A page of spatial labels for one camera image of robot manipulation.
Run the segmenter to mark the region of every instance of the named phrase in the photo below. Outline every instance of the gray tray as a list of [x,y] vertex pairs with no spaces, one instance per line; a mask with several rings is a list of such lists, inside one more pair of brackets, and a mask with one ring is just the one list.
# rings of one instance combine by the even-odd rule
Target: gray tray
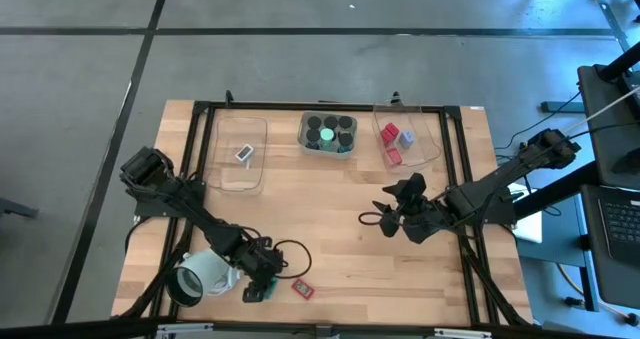
[[[322,124],[320,125],[320,128],[318,128],[318,130],[322,130],[326,128],[324,126],[324,120],[325,118],[330,116],[335,117],[338,120],[343,116],[347,116],[351,118],[352,124],[351,124],[351,127],[348,129],[344,129],[340,127],[340,125],[336,127],[336,129],[334,130],[334,132],[336,133],[335,140],[331,143],[330,150],[310,149],[307,147],[307,143],[308,143],[307,131],[310,129],[309,125],[307,124],[307,121],[312,116],[316,116],[320,118],[320,120],[322,121]],[[298,144],[300,144],[300,148],[302,149],[302,151],[304,151],[306,154],[309,154],[309,155],[324,156],[324,157],[335,158],[335,159],[347,159],[351,156],[351,153],[353,153],[356,147],[356,131],[357,130],[358,130],[358,121],[356,120],[356,118],[352,116],[335,114],[335,113],[324,113],[324,112],[317,112],[317,111],[306,111],[302,113],[302,119],[300,119],[300,127],[298,128]],[[353,143],[351,144],[350,151],[344,152],[344,153],[338,153],[338,148],[340,147],[340,143],[338,142],[337,136],[338,134],[343,132],[347,132],[353,136]]]

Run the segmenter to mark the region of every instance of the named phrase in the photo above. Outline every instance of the pink block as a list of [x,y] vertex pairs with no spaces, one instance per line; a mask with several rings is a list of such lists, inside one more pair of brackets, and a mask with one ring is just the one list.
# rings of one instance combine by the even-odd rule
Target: pink block
[[400,133],[400,130],[398,130],[398,128],[393,125],[393,123],[387,124],[384,128],[387,129],[389,133],[391,133],[391,135],[393,135],[393,139],[395,139],[398,136],[398,133]]
[[380,131],[380,137],[382,138],[382,142],[384,143],[384,146],[389,145],[389,143],[391,143],[393,139],[395,139],[395,136],[389,133],[387,129],[382,129]]
[[387,155],[389,156],[389,159],[391,160],[391,163],[393,163],[393,165],[402,164],[402,157],[400,156],[400,153],[398,153],[398,149],[387,149]]

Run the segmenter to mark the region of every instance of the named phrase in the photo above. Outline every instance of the blue block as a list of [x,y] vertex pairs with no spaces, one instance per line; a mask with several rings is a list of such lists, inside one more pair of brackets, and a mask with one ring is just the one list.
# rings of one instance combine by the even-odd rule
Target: blue block
[[400,138],[398,139],[398,142],[400,143],[400,145],[402,145],[403,148],[409,149],[411,147],[411,144],[413,144],[414,140],[415,140],[415,137],[413,136],[413,133],[407,130],[407,131],[403,131],[400,134]]

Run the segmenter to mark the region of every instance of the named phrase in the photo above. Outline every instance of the concrete floor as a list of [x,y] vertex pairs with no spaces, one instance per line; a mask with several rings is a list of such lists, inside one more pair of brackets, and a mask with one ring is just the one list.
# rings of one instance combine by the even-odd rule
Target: concrete floor
[[[607,1],[635,43],[640,25],[629,18],[640,10],[629,0]],[[0,27],[146,27],[154,3],[0,0]],[[159,26],[609,27],[593,0],[167,0]],[[135,35],[0,36],[0,197],[41,211],[36,220],[0,220],[0,327],[47,320],[141,42]],[[157,36],[116,168],[153,143],[166,99],[221,100],[226,89],[252,101],[370,103],[398,90],[419,103],[482,105],[495,145],[503,145],[544,117],[540,101],[577,92],[578,66],[607,63],[620,53],[613,37],[602,36]],[[581,118],[557,115],[546,126]],[[564,172],[592,158],[588,138],[581,144],[587,149],[580,162]],[[543,186],[560,175],[539,171],[531,181]],[[108,317],[133,206],[112,176],[70,320]],[[523,260],[523,270],[539,321],[638,335],[608,312],[561,305],[571,289],[548,263]]]

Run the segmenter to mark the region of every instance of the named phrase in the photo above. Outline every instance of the clear plastic bin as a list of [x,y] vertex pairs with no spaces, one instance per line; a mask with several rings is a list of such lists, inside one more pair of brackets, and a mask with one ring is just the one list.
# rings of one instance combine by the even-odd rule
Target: clear plastic bin
[[[267,146],[267,121],[262,118],[221,118],[215,133],[208,185],[226,194],[259,193]],[[237,155],[247,145],[253,151],[241,161]]]
[[[415,172],[438,158],[442,152],[434,142],[419,106],[405,106],[401,101],[393,101],[392,99],[377,102],[373,105],[372,123],[382,160],[390,172]],[[399,134],[388,145],[385,145],[381,131],[390,123],[398,128]],[[412,133],[414,137],[413,144],[409,148],[403,147],[399,142],[401,134],[405,131]],[[393,163],[388,154],[388,151],[392,149],[396,149],[402,158],[400,164]]]

